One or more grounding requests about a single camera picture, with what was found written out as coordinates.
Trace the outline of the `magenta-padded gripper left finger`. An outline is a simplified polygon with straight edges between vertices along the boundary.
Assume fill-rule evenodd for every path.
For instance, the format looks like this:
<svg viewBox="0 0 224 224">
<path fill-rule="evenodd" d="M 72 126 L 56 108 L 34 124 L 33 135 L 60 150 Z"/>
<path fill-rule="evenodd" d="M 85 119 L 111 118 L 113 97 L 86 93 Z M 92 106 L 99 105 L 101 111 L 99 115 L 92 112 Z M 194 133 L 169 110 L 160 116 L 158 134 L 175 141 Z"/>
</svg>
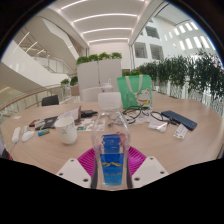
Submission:
<svg viewBox="0 0 224 224">
<path fill-rule="evenodd" d="M 95 189 L 97 167 L 94 150 L 87 150 L 78 159 L 70 158 L 56 175 L 81 187 Z"/>
</svg>

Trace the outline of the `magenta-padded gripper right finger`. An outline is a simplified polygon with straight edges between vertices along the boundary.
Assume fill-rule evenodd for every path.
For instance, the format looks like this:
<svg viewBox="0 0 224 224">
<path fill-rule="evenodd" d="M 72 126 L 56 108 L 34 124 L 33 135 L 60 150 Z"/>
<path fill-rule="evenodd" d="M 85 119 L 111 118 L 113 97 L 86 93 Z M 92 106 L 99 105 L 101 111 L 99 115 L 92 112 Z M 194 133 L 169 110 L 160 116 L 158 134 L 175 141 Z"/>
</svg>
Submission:
<svg viewBox="0 0 224 224">
<path fill-rule="evenodd" d="M 129 189 L 143 187 L 167 175 L 168 172 L 154 156 L 146 157 L 134 147 L 129 149 L 127 178 Z"/>
</svg>

